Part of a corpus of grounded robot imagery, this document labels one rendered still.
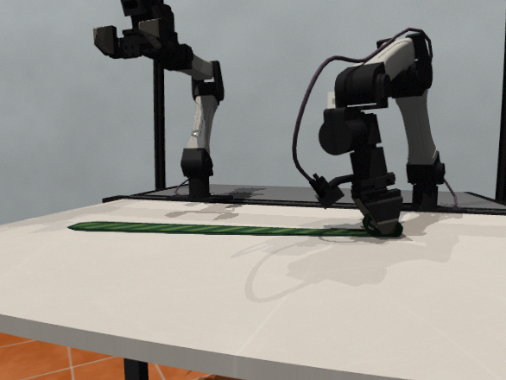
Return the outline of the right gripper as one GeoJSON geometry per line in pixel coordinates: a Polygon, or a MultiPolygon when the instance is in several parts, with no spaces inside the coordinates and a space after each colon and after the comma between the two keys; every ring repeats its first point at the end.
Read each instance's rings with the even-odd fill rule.
{"type": "Polygon", "coordinates": [[[161,18],[139,22],[138,28],[125,29],[122,33],[123,37],[118,38],[117,28],[113,25],[94,28],[94,45],[112,59],[146,56],[155,60],[168,49],[169,20],[161,18]]]}

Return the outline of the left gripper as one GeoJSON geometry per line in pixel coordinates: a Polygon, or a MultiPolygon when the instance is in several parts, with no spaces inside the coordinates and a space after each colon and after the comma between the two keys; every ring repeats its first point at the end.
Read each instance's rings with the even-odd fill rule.
{"type": "Polygon", "coordinates": [[[391,233],[399,220],[403,197],[400,189],[387,188],[395,184],[395,174],[387,171],[383,147],[352,152],[350,158],[353,175],[359,176],[351,182],[352,199],[364,216],[369,213],[370,223],[382,234],[391,233]]]}

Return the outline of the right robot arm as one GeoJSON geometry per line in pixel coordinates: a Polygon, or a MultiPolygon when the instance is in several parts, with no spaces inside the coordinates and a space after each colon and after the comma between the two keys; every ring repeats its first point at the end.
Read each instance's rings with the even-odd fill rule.
{"type": "Polygon", "coordinates": [[[124,15],[131,17],[132,27],[138,28],[139,22],[157,18],[169,20],[168,49],[160,58],[155,59],[155,62],[168,71],[192,76],[196,112],[192,135],[187,148],[183,149],[180,161],[184,177],[188,178],[189,194],[172,195],[167,197],[166,201],[228,202],[233,200],[232,195],[211,195],[209,188],[209,176],[213,176],[210,157],[212,121],[219,102],[223,101],[225,96],[219,61],[203,60],[195,55],[187,44],[179,45],[178,33],[174,32],[174,13],[169,5],[157,1],[121,0],[121,4],[124,15]],[[214,78],[214,71],[214,82],[205,82],[205,79],[214,78]]]}

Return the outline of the black slotted metal rail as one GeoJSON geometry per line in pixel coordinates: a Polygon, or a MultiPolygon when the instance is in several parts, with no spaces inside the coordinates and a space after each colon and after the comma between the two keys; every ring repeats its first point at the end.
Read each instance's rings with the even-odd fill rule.
{"type": "MultiPolygon", "coordinates": [[[[129,197],[127,195],[117,195],[109,198],[103,198],[103,203],[111,202],[115,200],[165,200],[166,199],[157,199],[157,198],[137,198],[137,197],[129,197]]],[[[318,207],[324,208],[323,206],[316,205],[296,205],[296,204],[276,204],[276,203],[255,203],[255,202],[202,202],[202,203],[221,203],[221,204],[241,204],[241,205],[260,205],[260,206],[298,206],[298,207],[318,207]]],[[[338,208],[338,209],[358,209],[357,206],[329,206],[328,208],[338,208]]],[[[358,209],[359,210],[359,209],[358,209]]],[[[468,212],[467,214],[484,214],[484,215],[503,215],[506,216],[506,212],[468,212]]]]}

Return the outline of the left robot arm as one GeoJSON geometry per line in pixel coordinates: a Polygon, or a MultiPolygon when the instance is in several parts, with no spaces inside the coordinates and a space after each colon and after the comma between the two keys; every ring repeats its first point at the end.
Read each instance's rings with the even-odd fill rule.
{"type": "MultiPolygon", "coordinates": [[[[319,143],[330,155],[376,149],[376,143],[382,142],[376,114],[363,111],[388,108],[392,96],[402,113],[408,139],[407,177],[413,185],[411,206],[402,205],[401,211],[467,213],[461,207],[437,205],[437,185],[444,184],[446,170],[434,145],[427,113],[432,82],[433,68],[423,32],[392,41],[369,60],[347,67],[337,76],[336,108],[324,109],[319,143]]],[[[359,181],[353,174],[329,182],[317,174],[313,177],[322,194],[315,197],[324,209],[345,196],[338,185],[359,181]]]]}

